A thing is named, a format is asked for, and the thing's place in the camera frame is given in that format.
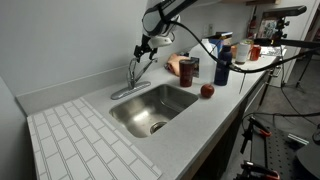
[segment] dark bottle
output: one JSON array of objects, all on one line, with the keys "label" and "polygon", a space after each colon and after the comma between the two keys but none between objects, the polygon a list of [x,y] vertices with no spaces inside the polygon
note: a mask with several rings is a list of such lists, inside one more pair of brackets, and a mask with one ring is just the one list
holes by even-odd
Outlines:
[{"label": "dark bottle", "polygon": [[[221,52],[219,53],[219,59],[222,61],[226,61],[227,64],[231,63],[232,61],[232,53],[230,52],[231,46],[224,45],[222,47]],[[225,86],[228,83],[228,77],[229,77],[229,68],[217,63],[216,68],[216,75],[214,78],[214,84],[219,86]]]}]

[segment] wall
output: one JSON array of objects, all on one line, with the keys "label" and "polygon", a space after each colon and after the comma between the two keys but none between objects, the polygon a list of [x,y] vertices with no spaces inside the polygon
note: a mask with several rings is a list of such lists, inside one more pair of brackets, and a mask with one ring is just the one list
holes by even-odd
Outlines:
[{"label": "wall", "polygon": [[[0,75],[16,96],[126,66],[140,44],[146,2],[2,1]],[[182,22],[198,36],[209,22],[215,30],[243,35],[250,13],[251,7],[243,4],[218,4],[189,8],[182,13]],[[159,56],[196,44],[184,31],[177,32],[176,39]]]},{"label": "wall", "polygon": [[32,150],[24,115],[0,77],[0,179],[30,179]]}]

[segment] faucet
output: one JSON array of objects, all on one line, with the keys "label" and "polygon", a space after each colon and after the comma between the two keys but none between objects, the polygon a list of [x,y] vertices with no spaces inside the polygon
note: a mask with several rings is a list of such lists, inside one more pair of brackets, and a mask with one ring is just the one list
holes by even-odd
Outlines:
[{"label": "faucet", "polygon": [[127,83],[128,83],[128,87],[123,88],[115,93],[113,93],[111,95],[111,99],[112,100],[117,100],[120,99],[122,97],[125,97],[129,94],[132,94],[136,91],[139,91],[140,89],[143,89],[145,87],[150,86],[150,82],[149,81],[143,81],[138,83],[139,79],[141,78],[141,76],[143,75],[143,73],[145,73],[147,71],[147,69],[149,68],[149,66],[153,63],[153,62],[157,62],[158,59],[151,59],[150,62],[145,65],[142,70],[138,73],[137,77],[135,77],[135,68],[136,68],[136,63],[138,61],[138,58],[133,58],[130,61],[129,64],[129,68],[128,68],[128,72],[127,72]]}]

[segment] countertop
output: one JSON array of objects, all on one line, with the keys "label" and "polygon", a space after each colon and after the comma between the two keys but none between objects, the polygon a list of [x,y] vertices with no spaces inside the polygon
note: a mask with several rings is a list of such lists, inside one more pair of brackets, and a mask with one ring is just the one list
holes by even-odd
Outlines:
[{"label": "countertop", "polygon": [[[240,67],[255,69],[270,64],[274,59],[273,56],[262,56],[258,61],[247,61]],[[162,175],[159,179],[179,179],[219,131],[225,119],[238,107],[247,93],[258,82],[262,74],[263,72],[247,74],[242,91],[239,93],[243,74],[230,71],[228,84],[226,86],[214,85],[214,95],[210,99],[204,99],[200,95],[202,84],[193,83],[189,88],[181,88],[178,77],[168,73],[164,68],[160,68],[144,74],[140,79],[140,82],[150,81],[151,85],[149,87],[122,99],[111,100],[110,96],[125,87],[126,82],[108,86],[82,98],[89,102],[104,119],[120,131],[161,170]],[[157,133],[146,138],[134,137],[109,114],[110,109],[114,106],[161,84],[181,88],[198,95],[199,99],[158,130]]]}]

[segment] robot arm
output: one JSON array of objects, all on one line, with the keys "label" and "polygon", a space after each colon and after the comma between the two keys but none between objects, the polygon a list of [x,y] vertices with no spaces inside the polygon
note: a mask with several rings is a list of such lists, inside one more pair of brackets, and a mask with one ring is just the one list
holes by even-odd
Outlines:
[{"label": "robot arm", "polygon": [[151,52],[149,59],[157,53],[158,47],[168,46],[172,43],[166,37],[174,31],[174,25],[169,21],[180,21],[179,13],[197,0],[149,0],[147,10],[143,16],[143,35],[141,46],[136,46],[134,55],[140,57]]}]

